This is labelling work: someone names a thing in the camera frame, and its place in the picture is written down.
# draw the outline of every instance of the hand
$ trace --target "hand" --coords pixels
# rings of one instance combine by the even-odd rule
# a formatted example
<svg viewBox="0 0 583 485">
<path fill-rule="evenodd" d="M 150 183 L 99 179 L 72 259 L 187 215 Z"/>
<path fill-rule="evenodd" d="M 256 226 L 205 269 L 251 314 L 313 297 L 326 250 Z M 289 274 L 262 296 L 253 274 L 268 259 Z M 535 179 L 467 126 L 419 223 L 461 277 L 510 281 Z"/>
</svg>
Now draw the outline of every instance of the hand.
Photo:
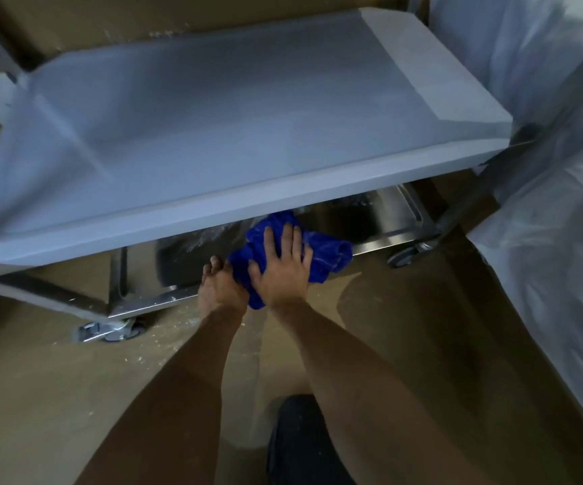
<svg viewBox="0 0 583 485">
<path fill-rule="evenodd" d="M 216 310 L 229 310 L 241 319 L 247 312 L 249 293 L 233 279 L 231 263 L 214 255 L 211 264 L 204 266 L 197 302 L 202 319 Z"/>
<path fill-rule="evenodd" d="M 272 308 L 295 301 L 305 301 L 310 278 L 313 251 L 305 245 L 303 255 L 303 236 L 301 228 L 292 229 L 286 223 L 280 239 L 280 258 L 276 253 L 271 228 L 264 230 L 264 252 L 267 257 L 267 268 L 264 274 L 255 261 L 249 262 L 251 284 Z"/>
</svg>

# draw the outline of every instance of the caster wheel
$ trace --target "caster wheel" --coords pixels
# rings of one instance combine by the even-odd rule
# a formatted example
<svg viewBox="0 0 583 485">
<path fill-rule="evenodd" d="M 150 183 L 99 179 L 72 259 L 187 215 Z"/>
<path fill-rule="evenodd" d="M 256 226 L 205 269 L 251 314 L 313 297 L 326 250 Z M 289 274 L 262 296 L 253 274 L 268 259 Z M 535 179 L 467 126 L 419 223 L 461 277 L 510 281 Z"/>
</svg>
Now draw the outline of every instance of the caster wheel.
<svg viewBox="0 0 583 485">
<path fill-rule="evenodd" d="M 417 250 L 416 247 L 408 247 L 404 250 L 400 250 L 388 258 L 388 265 L 393 269 L 399 269 L 400 267 L 407 266 L 413 261 L 419 252 L 420 251 Z"/>
<path fill-rule="evenodd" d="M 103 342 L 123 342 L 125 340 L 134 339 L 139 335 L 142 335 L 148 330 L 148 327 L 143 325 L 140 321 L 135 321 L 132 325 L 132 328 L 129 330 L 119 330 L 118 332 L 113 332 L 111 334 L 107 334 L 102 338 Z"/>
</svg>

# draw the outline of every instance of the leg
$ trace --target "leg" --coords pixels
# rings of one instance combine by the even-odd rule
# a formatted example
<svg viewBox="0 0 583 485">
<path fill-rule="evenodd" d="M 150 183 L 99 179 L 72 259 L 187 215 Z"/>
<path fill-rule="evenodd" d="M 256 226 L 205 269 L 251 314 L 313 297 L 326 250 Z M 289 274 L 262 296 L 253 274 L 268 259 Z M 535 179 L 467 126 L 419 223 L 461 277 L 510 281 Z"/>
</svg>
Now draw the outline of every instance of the leg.
<svg viewBox="0 0 583 485">
<path fill-rule="evenodd" d="M 267 475 L 276 485 L 355 485 L 313 395 L 291 396 L 282 404 L 269 443 Z"/>
</svg>

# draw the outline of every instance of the cleaning cloth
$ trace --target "cleaning cloth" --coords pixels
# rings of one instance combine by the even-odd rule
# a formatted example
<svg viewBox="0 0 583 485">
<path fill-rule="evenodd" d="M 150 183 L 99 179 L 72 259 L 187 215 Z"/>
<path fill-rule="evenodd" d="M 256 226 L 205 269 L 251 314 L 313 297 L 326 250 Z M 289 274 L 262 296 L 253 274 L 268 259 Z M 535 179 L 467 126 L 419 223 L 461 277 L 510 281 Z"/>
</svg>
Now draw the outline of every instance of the cleaning cloth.
<svg viewBox="0 0 583 485">
<path fill-rule="evenodd" d="M 255 310 L 263 308 L 264 303 L 251 285 L 249 277 L 249 260 L 255 260 L 260 266 L 260 272 L 267 268 L 267 258 L 264 253 L 264 229 L 271 226 L 276 252 L 280 255 L 280 237 L 285 223 L 301 226 L 291 211 L 273 213 L 247 231 L 247 244 L 229 255 L 233 265 L 233 278 L 249 292 L 249 306 Z M 314 256 L 310 267 L 310 282 L 324 283 L 330 272 L 338 272 L 352 260 L 352 245 L 343 240 L 337 240 L 329 235 L 316 231 L 303 231 L 303 243 L 312 247 Z"/>
</svg>

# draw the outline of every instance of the brown floor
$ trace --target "brown floor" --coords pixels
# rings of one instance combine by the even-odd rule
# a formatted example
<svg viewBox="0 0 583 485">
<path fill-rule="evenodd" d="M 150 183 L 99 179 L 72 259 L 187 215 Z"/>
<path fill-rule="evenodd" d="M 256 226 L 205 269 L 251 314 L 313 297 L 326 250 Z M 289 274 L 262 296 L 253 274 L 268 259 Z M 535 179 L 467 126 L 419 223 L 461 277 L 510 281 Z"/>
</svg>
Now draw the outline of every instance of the brown floor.
<svg viewBox="0 0 583 485">
<path fill-rule="evenodd" d="M 583 420 L 470 244 L 460 237 L 398 270 L 386 256 L 358 257 L 312 286 L 312 305 L 390 361 L 498 484 L 583 483 Z M 102 296 L 107 262 L 94 255 L 41 274 Z M 78 319 L 0 298 L 0 484 L 72 483 L 197 323 L 191 300 L 135 340 L 77 345 Z M 291 340 L 267 311 L 250 312 L 224 373 L 218 484 L 265 483 L 277 406 L 307 390 Z"/>
</svg>

